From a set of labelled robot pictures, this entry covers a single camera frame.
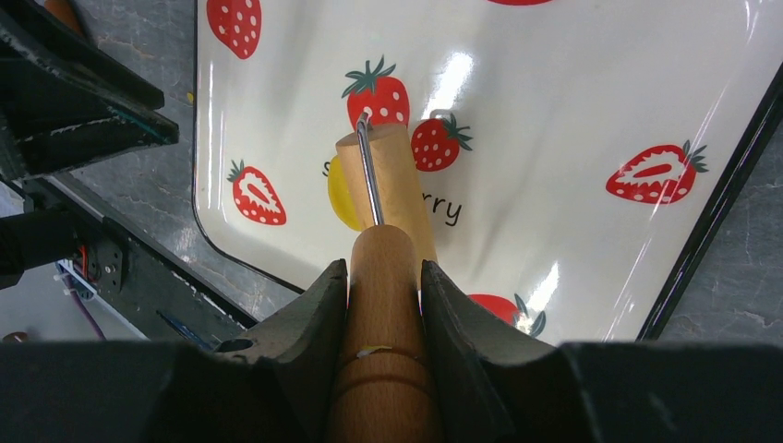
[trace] wooden handle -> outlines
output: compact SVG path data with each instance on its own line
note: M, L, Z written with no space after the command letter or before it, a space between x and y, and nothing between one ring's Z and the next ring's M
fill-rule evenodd
M402 229L413 241L418 281L421 261L437 261L438 257L408 130L403 125L377 125L367 133L367 138L385 223ZM356 133L337 142L337 154L343 166L348 192L354 201L359 225L363 230L367 229L373 225L372 211Z
M356 239L327 441L443 440L414 256L410 238L393 226Z
M78 24L76 13L68 0L46 0L43 2L43 7L76 34L84 37L84 32L82 32L81 26Z

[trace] gray marble countertop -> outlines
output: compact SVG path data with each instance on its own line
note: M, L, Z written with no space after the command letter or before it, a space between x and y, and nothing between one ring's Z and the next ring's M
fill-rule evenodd
M162 114L177 145L142 150L73 173L252 316L295 294L204 240L191 208L194 5L155 0L78 0L95 44L166 95ZM783 343L783 130L778 130L726 218L661 340Z

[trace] screw hole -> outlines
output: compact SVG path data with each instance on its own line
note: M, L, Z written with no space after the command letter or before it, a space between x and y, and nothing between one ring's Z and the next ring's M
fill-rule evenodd
M222 342L215 348L216 353L235 353L236 351L244 351L253 345L253 342L248 339L231 339Z

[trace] metal rod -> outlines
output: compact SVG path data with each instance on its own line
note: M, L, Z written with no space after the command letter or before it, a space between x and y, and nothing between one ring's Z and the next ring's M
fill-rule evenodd
M362 167L365 170L365 181L367 182L367 194L369 195L369 207L372 210L372 221L376 224L383 224L383 209L380 206L380 193L378 191L378 180L375 177L375 167L372 165L372 152L369 149L369 140L367 132L371 126L367 119L367 113L362 113L356 122L356 134L359 137L359 150L362 153Z

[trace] white tray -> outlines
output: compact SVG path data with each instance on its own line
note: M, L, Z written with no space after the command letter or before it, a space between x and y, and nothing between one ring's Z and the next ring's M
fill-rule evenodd
M205 235L300 288L350 257L327 162L368 107L409 124L422 169L448 163L421 179L440 264L466 293L508 300L500 316L549 343L636 339L751 147L783 2L500 3L513 1L199 2ZM368 102L363 73L381 59ZM470 139L441 136L450 115Z

